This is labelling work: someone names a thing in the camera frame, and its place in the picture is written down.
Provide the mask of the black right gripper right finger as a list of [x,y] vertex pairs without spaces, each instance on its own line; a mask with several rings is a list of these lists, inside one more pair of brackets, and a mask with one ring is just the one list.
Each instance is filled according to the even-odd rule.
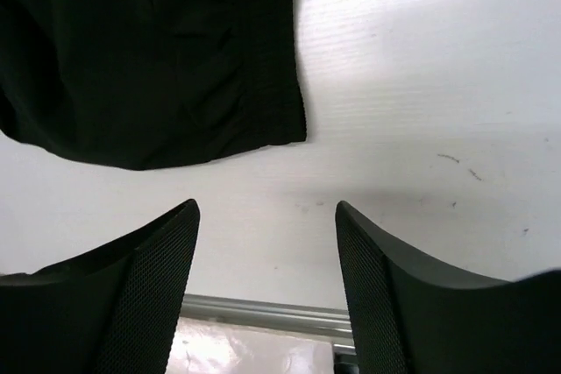
[[335,221],[361,372],[559,372],[559,270],[489,278],[403,242],[345,201]]

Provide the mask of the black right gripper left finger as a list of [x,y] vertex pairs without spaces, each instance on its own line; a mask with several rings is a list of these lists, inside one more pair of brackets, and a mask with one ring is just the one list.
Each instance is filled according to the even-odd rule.
[[1,277],[3,373],[163,373],[195,252],[187,200],[125,236]]

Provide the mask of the black shorts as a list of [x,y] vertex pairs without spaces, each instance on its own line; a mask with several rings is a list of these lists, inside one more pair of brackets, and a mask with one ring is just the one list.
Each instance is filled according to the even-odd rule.
[[1,0],[1,130],[127,170],[302,142],[293,0]]

